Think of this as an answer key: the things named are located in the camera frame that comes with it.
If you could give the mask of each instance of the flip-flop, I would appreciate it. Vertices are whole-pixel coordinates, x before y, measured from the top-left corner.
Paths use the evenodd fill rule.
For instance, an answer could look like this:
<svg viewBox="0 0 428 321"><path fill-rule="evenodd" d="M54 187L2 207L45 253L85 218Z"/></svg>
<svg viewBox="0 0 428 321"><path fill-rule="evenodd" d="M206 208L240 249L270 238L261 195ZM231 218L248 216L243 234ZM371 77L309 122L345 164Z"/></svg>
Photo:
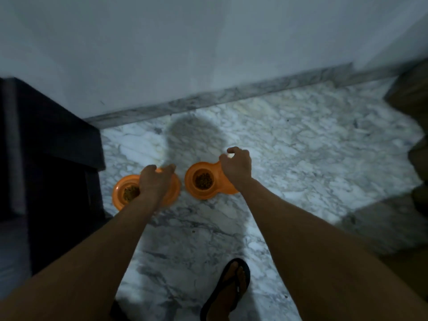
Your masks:
<svg viewBox="0 0 428 321"><path fill-rule="evenodd" d="M230 277L228 280L223 281L224 276L226 275L226 273L230 269L230 265L233 264L235 261L238 262L238 268L236 268L235 275ZM238 304L239 300L241 299L241 296L239 293L239 278L238 278L239 267L242 267L242 269L243 269L243 272L245 274L245 283L247 284L247 289L248 289L249 280L250 280L250 272L249 272L249 267L248 267L247 263L240 258L232 259L231 261L229 261L227 263L226 267L224 267L223 272L221 273L220 279L217 283L217 286L215 287L210 298L208 298L208 301L206 301L206 303L202 307L201 314L200 314L201 321L206 321L207 314L208 314L208 311L210 310L211 304L216 300L218 294L232 283L235 283L236 293L235 293L235 300L233 301L233 304L230 308L230 312L232 312L236 308L236 305Z"/></svg>

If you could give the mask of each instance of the skirting board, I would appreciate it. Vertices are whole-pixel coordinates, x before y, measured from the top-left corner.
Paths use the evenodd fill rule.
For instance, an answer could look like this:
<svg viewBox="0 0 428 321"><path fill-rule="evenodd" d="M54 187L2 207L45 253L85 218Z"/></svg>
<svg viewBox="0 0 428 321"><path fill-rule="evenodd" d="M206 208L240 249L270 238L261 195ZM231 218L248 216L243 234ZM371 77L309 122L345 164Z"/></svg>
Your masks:
<svg viewBox="0 0 428 321"><path fill-rule="evenodd" d="M93 126L103 129L134 123L150 118L156 118L174 113L182 113L196 108L204 108L219 103L227 103L250 97L264 95L285 89L307 86L327 80L333 81L336 86L347 86L351 84L378 80L386 77L400 75L412 67L415 63L400 64L391 68L384 68L370 72L354 72L352 64L344 64L331 68L316 69L308 72L295 74L251 83L220 91L202 92L185 98L142 106L134 109L126 109L114 113L86 118L85 121Z"/></svg>

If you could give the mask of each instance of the black furniture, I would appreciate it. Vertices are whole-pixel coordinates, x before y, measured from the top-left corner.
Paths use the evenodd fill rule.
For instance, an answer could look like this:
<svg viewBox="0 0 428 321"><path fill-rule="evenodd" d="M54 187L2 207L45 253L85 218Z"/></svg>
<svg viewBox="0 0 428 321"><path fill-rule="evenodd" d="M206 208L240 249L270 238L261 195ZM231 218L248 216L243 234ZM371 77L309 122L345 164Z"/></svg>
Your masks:
<svg viewBox="0 0 428 321"><path fill-rule="evenodd" d="M35 274L105 222L101 136L21 80L0 90L0 223L25 219Z"/></svg>

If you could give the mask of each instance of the double pet bowl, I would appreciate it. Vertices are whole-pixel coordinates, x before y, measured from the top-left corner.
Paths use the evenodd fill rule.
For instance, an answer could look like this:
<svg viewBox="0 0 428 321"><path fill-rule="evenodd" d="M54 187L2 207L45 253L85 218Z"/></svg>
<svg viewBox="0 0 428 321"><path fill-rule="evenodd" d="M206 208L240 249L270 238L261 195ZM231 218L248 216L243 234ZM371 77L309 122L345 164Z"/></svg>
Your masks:
<svg viewBox="0 0 428 321"><path fill-rule="evenodd" d="M208 175L208 180L211 179L210 184L208 184L207 187L201 187L199 181L200 178L206 179ZM118 210L121 210L126 204L128 204L128 201L124 197L125 189L131 186L139 188L139 181L139 175L128 175L119 180L114 186L112 198L113 204ZM180 194L180 186L180 180L174 173L171 178L171 185L162 199L161 205L163 207L169 206L176 201ZM210 199L217 193L232 195L238 192L224 175L220 161L217 163L198 162L192 165L186 172L185 186L187 191L197 199Z"/></svg>

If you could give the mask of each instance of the floor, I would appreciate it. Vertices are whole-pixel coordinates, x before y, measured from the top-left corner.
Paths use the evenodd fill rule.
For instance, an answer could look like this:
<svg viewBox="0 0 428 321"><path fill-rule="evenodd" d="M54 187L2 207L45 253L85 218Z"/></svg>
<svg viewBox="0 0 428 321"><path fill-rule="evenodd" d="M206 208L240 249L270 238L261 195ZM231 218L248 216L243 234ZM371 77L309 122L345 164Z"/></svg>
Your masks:
<svg viewBox="0 0 428 321"><path fill-rule="evenodd" d="M336 89L289 89L102 130L105 209L123 176L148 164L216 162L232 145L250 151L253 177L283 199L354 233L376 253L428 243L409 192L407 160L422 137L382 96L392 79ZM178 201L147 226L117 298L131 320L198 320L224 265L245 259L251 284L231 320L299 320L240 194Z"/></svg>

